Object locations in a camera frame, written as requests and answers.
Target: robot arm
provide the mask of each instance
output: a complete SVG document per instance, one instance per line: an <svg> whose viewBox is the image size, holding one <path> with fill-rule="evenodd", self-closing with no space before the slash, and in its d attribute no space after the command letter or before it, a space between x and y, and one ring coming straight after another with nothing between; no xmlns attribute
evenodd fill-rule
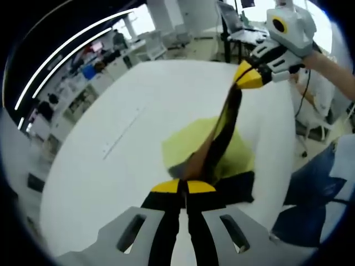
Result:
<svg viewBox="0 0 355 266"><path fill-rule="evenodd" d="M302 58L313 50L317 30L310 13L293 6L292 1L267 11L266 27L270 37L258 45L238 68L234 82L240 89L260 88L298 72Z"/></svg>

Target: white table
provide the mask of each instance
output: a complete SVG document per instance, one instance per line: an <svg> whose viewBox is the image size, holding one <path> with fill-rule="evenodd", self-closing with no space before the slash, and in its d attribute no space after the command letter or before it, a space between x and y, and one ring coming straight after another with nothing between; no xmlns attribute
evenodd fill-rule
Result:
<svg viewBox="0 0 355 266"><path fill-rule="evenodd" d="M68 135L45 184L40 226L53 255L88 247L101 227L171 179L162 140L218 115L236 68L188 60L140 63L105 91ZM244 91L237 119L256 154L255 201L238 206L267 229L282 208L293 165L295 123L286 84ZM194 261L182 210L172 265Z"/></svg>

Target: yellow cloth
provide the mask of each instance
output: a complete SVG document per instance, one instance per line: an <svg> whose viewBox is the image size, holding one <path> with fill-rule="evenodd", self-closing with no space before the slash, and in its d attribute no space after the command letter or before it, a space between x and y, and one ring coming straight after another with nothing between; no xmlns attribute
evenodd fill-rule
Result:
<svg viewBox="0 0 355 266"><path fill-rule="evenodd" d="M218 117L198 119L170 138L163 141L163 160L167 169L178 165L195 152L205 141ZM217 164L215 176L217 179L230 177L254 169L254 154L238 133L234 130L228 148Z"/></svg>

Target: laptop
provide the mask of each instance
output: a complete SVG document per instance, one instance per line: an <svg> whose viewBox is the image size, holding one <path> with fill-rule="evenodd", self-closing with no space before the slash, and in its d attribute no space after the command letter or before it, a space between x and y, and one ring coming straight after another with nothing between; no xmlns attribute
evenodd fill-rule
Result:
<svg viewBox="0 0 355 266"><path fill-rule="evenodd" d="M218 9L226 22L229 34L233 34L243 29L243 23L240 20L237 11L230 4L221 1L216 2Z"/></svg>
<svg viewBox="0 0 355 266"><path fill-rule="evenodd" d="M228 39L242 39L246 43L257 45L256 40L263 40L268 33L260 29L245 28L237 11L230 4L216 2L218 9L226 22L230 36Z"/></svg>

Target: black cable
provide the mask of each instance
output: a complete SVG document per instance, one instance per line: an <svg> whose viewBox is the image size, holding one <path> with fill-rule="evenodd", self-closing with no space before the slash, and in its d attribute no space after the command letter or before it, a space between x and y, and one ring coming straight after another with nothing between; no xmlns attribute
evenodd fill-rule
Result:
<svg viewBox="0 0 355 266"><path fill-rule="evenodd" d="M344 205L347 205L347 206L355 206L355 202L346 201L345 199L334 198L334 199L331 200L331 202L337 202L337 203L344 204Z"/></svg>
<svg viewBox="0 0 355 266"><path fill-rule="evenodd" d="M295 115L295 118L300 114L300 111L301 111L301 107L302 107L302 104L303 104L303 100L306 96L306 93L307 93L307 90L308 90L308 86L310 84L310 80L311 80L311 70L310 70L310 73L308 75L308 80L307 80L307 85L306 85L306 89L305 89L305 92L303 92L303 95L302 95L302 99L301 99L301 104L300 104L300 107L298 108L298 111Z"/></svg>

